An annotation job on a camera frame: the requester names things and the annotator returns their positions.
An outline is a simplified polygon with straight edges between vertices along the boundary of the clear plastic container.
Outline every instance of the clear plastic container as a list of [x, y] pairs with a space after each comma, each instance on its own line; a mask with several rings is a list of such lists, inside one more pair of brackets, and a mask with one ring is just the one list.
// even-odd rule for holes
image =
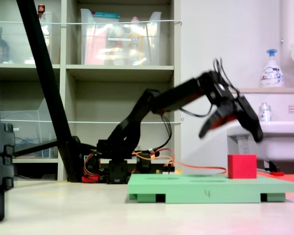
[[[154, 12], [150, 20], [160, 16]], [[81, 9], [81, 19], [94, 23], [82, 25], [83, 65], [160, 65], [159, 22], [95, 24], [88, 9]]]
[[[15, 150], [56, 139], [45, 99], [43, 99], [38, 110], [1, 111], [0, 119], [1, 122], [11, 123], [13, 125], [16, 144]], [[57, 157], [57, 148], [53, 147], [19, 158]]]
[[[42, 15], [40, 24], [46, 41], [47, 49], [53, 64], [60, 63], [60, 29], [59, 20], [52, 12]], [[35, 64], [24, 25], [22, 23], [0, 23], [1, 39], [8, 50], [8, 55], [0, 59], [5, 64]]]

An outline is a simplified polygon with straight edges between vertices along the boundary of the green platform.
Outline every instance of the green platform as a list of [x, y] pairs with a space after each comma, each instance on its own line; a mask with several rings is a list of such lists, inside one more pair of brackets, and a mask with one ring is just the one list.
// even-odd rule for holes
[[284, 202], [286, 192], [294, 192], [294, 183], [264, 176], [232, 180], [220, 174], [133, 174], [128, 182], [129, 199], [137, 202]]

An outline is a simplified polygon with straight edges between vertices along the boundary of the black pole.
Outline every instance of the black pole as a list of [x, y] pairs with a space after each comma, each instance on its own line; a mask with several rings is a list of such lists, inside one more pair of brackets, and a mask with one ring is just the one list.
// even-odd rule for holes
[[68, 180], [81, 182], [84, 159], [80, 153], [80, 142], [78, 138], [73, 138], [70, 132], [34, 0], [17, 0], [17, 4], [33, 53], [55, 135], [63, 143], [58, 148]]
[[17, 3], [33, 53], [38, 77], [46, 98], [55, 134], [58, 140], [69, 140], [72, 136], [59, 89], [56, 84], [34, 0], [17, 0]]

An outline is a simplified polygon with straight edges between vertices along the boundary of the white floor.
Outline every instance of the white floor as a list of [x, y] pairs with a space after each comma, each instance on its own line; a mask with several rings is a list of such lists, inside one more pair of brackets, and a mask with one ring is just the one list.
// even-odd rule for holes
[[286, 203], [137, 204], [126, 185], [16, 182], [0, 235], [294, 235]]

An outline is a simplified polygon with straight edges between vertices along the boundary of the orange board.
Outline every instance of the orange board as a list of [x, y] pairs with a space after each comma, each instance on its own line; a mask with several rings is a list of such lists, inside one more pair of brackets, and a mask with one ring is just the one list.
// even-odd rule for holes
[[266, 176], [266, 177], [270, 177], [270, 178], [275, 178], [275, 179], [279, 179], [279, 180], [285, 180], [285, 181], [294, 182], [294, 174], [293, 175], [283, 175], [283, 176], [273, 176], [273, 175], [270, 175], [270, 174], [257, 172], [257, 175]]

